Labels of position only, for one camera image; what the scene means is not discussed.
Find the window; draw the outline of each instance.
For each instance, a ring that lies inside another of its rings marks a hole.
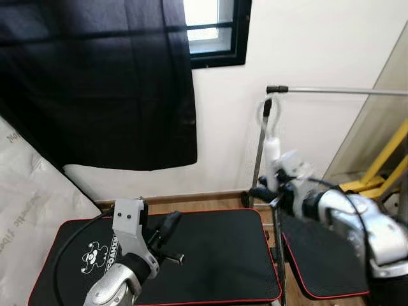
[[[251,0],[184,0],[192,68],[245,64]]]

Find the black table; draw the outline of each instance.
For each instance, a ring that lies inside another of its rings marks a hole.
[[[149,227],[163,217],[150,215]],[[29,306],[56,305],[51,276],[54,256],[85,222],[72,220],[60,227]],[[281,295],[261,218],[255,210],[184,213],[166,248],[183,253],[185,264],[164,262],[159,275],[143,285],[137,305],[266,303]],[[91,286],[120,257],[111,218],[97,221],[79,234],[63,253],[58,268],[64,305],[82,305]]]
[[[286,259],[306,297],[324,300],[369,294],[363,265],[351,244],[316,221],[281,217]]]

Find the glass panel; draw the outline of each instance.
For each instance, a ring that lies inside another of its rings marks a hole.
[[[220,29],[210,28],[205,30],[217,31],[217,38],[208,40],[189,40],[191,54],[231,50],[232,28],[223,27]],[[195,34],[195,32],[200,33],[200,31],[202,30],[191,30],[193,34]]]
[[[408,90],[407,54],[408,25],[406,24],[374,89]],[[336,184],[360,180],[407,118],[407,96],[369,95],[324,179]],[[377,176],[388,176],[397,167],[408,153],[407,143],[405,141],[405,144],[395,148],[376,173]]]
[[[234,0],[184,0],[186,24],[196,26],[201,24],[216,24],[231,22],[233,19]],[[190,41],[213,40],[218,38],[217,28],[188,30]]]

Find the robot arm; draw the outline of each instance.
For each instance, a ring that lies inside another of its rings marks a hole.
[[[270,201],[278,192],[290,193],[285,210],[299,219],[314,219],[331,228],[347,239],[354,247],[362,264],[369,256],[371,274],[375,278],[391,278],[408,275],[408,234],[402,224],[380,212],[375,202],[359,194],[348,194],[368,231],[370,254],[365,254],[364,230],[350,201],[338,190],[320,191],[315,182],[306,178],[312,175],[312,168],[298,157],[295,151],[288,152],[273,161],[266,161],[267,181],[265,188],[250,191],[254,196]],[[277,181],[270,189],[270,180]]]
[[[141,199],[115,202],[112,228],[123,257],[91,287],[84,306],[131,306],[142,292],[146,279],[156,277],[164,259],[183,263],[182,254],[161,250],[173,234],[181,214],[167,215],[155,230],[147,229],[147,216],[148,206]]]

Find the black cable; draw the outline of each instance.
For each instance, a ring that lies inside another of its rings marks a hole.
[[[303,178],[298,178],[298,177],[291,177],[293,179],[300,179],[302,180]],[[353,203],[353,201],[350,200],[350,198],[347,196],[347,194],[341,190],[340,188],[338,188],[336,185],[333,185],[332,183],[329,183],[325,180],[319,180],[318,178],[314,178],[314,177],[306,177],[306,180],[310,181],[310,182],[315,182],[315,183],[319,183],[321,185],[324,185],[326,187],[329,187],[330,189],[335,189],[337,191],[339,191],[340,193],[342,193],[344,195],[344,197],[347,199],[347,201],[351,204],[351,206],[353,207],[357,218],[359,220],[359,222],[361,223],[361,226],[363,228],[363,233],[364,233],[364,248],[365,248],[365,272],[367,277],[370,276],[370,260],[369,260],[369,254],[370,254],[370,245],[368,242],[368,231],[367,228],[365,227],[365,223],[364,220],[360,214],[360,212],[358,211],[356,205]]]
[[[65,241],[65,243],[62,245],[62,247],[58,250],[57,254],[55,255],[55,260],[54,263],[52,265],[52,270],[51,270],[51,275],[52,275],[52,289],[54,290],[54,295],[55,295],[55,299],[57,300],[57,304],[59,306],[64,306],[63,302],[62,302],[62,298],[61,295],[59,294],[59,290],[58,290],[58,278],[57,278],[57,271],[58,271],[58,264],[59,264],[59,260],[61,258],[61,255],[63,254],[63,252],[65,251],[65,249],[72,243],[72,241],[87,227],[89,227],[90,225],[92,225],[93,223],[95,223],[97,220],[109,216],[109,215],[113,215],[113,208],[111,208],[110,210],[107,210],[106,212],[103,212],[100,215],[97,215],[95,218],[89,220],[87,223],[85,223],[83,226],[81,226],[80,228],[78,228],[71,236],[69,236],[69,238],[67,239],[67,241]]]

